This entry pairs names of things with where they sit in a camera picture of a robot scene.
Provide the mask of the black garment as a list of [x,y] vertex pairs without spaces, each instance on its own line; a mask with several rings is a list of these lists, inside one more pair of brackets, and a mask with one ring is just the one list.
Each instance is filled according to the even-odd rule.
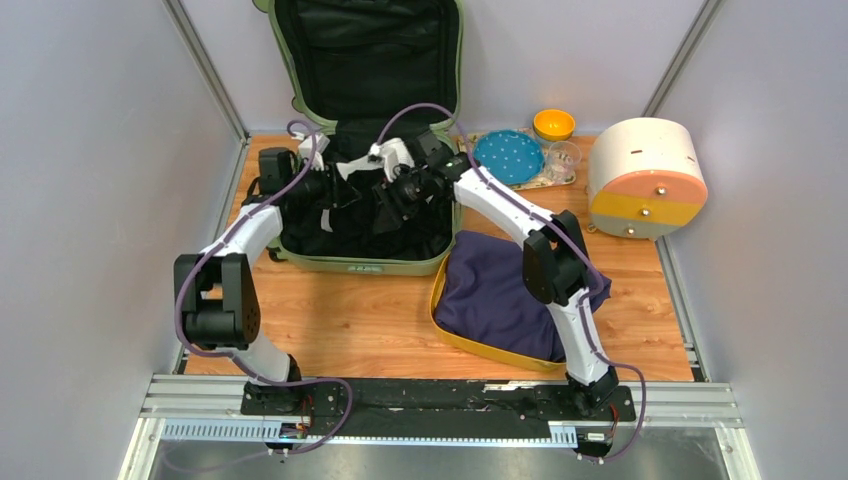
[[306,256],[424,261],[453,240],[454,204],[434,196],[394,221],[376,192],[382,170],[311,171],[280,200],[283,247]]

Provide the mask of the green hard-shell suitcase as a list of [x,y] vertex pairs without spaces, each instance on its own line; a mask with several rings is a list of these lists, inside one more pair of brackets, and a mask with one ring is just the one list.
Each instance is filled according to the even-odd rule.
[[[456,1],[260,1],[293,87],[292,104],[330,139],[325,163],[365,155],[380,133],[406,142],[434,133],[454,151],[449,131],[459,109],[463,12]],[[433,259],[306,256],[267,247],[276,262],[313,271],[426,276]]]

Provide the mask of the navy blue garment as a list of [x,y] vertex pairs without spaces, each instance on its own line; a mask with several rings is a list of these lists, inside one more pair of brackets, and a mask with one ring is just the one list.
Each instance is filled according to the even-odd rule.
[[566,352],[546,306],[525,288],[515,243],[479,232],[456,234],[436,321],[450,333],[553,362]]

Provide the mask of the yellow plastic basin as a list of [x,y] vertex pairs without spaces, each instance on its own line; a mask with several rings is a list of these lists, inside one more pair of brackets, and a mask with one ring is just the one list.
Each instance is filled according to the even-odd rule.
[[436,309],[444,296],[448,263],[449,256],[446,256],[436,270],[429,297],[431,323],[441,342],[481,358],[534,372],[549,373],[566,366],[565,362],[542,360],[475,342],[442,328],[436,321]]

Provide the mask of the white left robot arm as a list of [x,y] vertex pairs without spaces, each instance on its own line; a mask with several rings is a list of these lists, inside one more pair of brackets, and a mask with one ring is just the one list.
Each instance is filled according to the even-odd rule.
[[293,356],[263,333],[252,276],[261,253],[283,231],[279,201],[316,171],[316,160],[317,153],[310,152],[280,190],[244,205],[235,222],[212,244],[174,261],[174,328],[179,341],[197,356],[230,360],[247,376],[245,400],[264,400],[283,415],[299,411],[310,390],[321,384],[340,387],[339,397],[347,401],[340,413],[347,414],[352,406],[349,382],[302,379]]

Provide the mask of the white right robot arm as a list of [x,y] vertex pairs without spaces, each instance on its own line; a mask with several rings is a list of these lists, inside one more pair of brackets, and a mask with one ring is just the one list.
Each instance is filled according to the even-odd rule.
[[374,189],[376,232],[399,229],[429,199],[450,198],[509,235],[522,251],[523,284],[547,307],[564,347],[572,409],[585,419],[605,411],[619,378],[591,317],[590,298],[604,282],[588,258],[576,217],[526,200],[431,132],[411,142],[380,133],[367,159],[381,164],[386,176]]

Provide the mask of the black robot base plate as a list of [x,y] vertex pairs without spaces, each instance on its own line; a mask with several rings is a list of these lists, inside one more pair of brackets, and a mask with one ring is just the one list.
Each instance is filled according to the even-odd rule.
[[611,426],[636,420],[629,388],[600,405],[578,399],[563,383],[510,386],[504,381],[353,378],[279,388],[246,383],[240,411],[292,416],[326,435],[436,439],[542,439],[552,421]]

